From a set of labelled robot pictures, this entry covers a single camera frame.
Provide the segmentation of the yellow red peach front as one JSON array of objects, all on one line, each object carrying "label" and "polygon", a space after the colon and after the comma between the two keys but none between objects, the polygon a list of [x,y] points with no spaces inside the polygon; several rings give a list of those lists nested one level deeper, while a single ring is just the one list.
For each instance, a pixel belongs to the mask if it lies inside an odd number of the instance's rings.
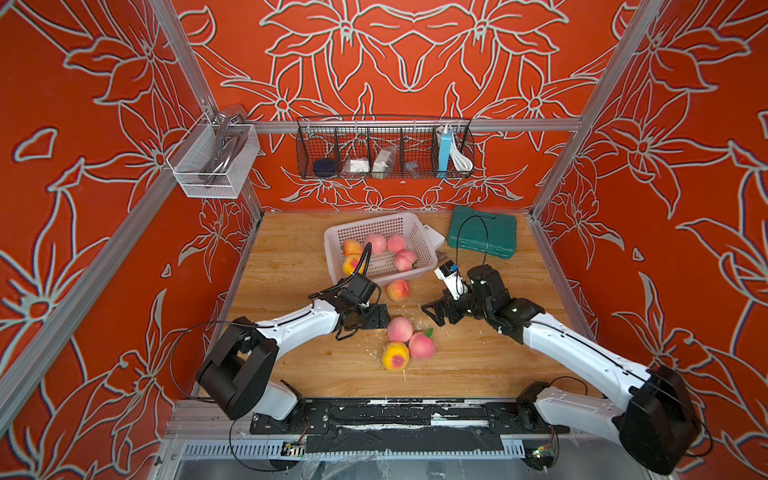
[{"label": "yellow red peach front", "polygon": [[410,352],[406,344],[402,342],[389,342],[386,344],[382,357],[382,366],[387,371],[403,371],[410,360]]}]

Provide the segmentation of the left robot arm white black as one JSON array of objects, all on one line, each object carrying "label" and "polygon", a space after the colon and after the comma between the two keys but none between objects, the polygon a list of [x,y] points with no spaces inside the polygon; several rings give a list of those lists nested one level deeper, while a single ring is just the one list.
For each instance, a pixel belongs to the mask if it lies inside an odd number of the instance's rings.
[{"label": "left robot arm white black", "polygon": [[373,245],[367,243],[352,273],[309,296],[310,304],[268,321],[246,317],[226,321],[226,329],[209,348],[195,382],[207,394],[190,400],[212,402],[231,420],[250,414],[296,423],[302,415],[300,394],[284,381],[273,382],[278,359],[309,341],[333,335],[347,340],[361,330],[387,327],[382,289],[368,278]]}]

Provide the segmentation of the pink peach with leaf upper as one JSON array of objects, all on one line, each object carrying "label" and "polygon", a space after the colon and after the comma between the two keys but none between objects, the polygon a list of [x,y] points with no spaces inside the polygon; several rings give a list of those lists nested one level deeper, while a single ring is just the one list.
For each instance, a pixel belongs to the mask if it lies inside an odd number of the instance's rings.
[{"label": "pink peach with leaf upper", "polygon": [[411,250],[400,250],[394,260],[395,268],[398,272],[406,272],[415,268],[418,262],[418,256]]}]

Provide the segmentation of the pink peach front with leaf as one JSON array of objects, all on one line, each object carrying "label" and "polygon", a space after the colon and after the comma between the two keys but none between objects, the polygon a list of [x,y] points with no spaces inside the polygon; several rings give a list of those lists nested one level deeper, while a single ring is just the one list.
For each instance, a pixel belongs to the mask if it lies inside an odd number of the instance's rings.
[{"label": "pink peach front with leaf", "polygon": [[384,235],[370,234],[366,237],[365,242],[371,245],[373,255],[381,255],[387,251],[387,238]]}]

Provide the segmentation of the pink peach with leaf lower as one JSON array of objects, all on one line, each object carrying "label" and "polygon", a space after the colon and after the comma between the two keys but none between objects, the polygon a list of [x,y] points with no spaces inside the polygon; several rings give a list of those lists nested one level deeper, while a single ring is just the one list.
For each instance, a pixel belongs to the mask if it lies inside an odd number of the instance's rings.
[{"label": "pink peach with leaf lower", "polygon": [[428,360],[434,357],[437,346],[425,332],[415,332],[408,341],[409,355],[412,359]]}]

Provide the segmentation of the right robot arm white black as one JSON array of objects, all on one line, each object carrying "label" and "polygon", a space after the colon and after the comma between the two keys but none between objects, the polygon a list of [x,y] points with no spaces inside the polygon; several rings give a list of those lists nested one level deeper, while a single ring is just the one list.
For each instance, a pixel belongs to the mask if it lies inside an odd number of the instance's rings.
[{"label": "right robot arm white black", "polygon": [[437,325],[463,318],[483,320],[499,334],[556,360],[603,394],[597,399],[545,382],[532,384],[519,399],[531,404],[546,424],[618,444],[659,475],[672,474],[690,456],[694,441],[709,433],[685,381],[673,369],[646,367],[598,345],[540,305],[512,296],[500,273],[487,264],[461,274],[447,261],[435,275],[445,285],[443,296],[422,310]]}]

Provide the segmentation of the pink peach with leaf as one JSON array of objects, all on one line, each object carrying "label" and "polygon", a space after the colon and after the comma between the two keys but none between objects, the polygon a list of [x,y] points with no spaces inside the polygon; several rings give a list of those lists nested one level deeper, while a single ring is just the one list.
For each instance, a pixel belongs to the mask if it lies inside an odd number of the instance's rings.
[{"label": "pink peach with leaf", "polygon": [[415,332],[408,341],[409,355],[412,359],[428,360],[434,357],[437,346],[425,332]]},{"label": "pink peach with leaf", "polygon": [[395,268],[398,272],[406,272],[415,268],[418,262],[418,256],[411,250],[400,250],[394,260]]},{"label": "pink peach with leaf", "polygon": [[381,255],[387,251],[387,238],[384,235],[370,234],[366,237],[365,242],[371,245],[373,255]]}]

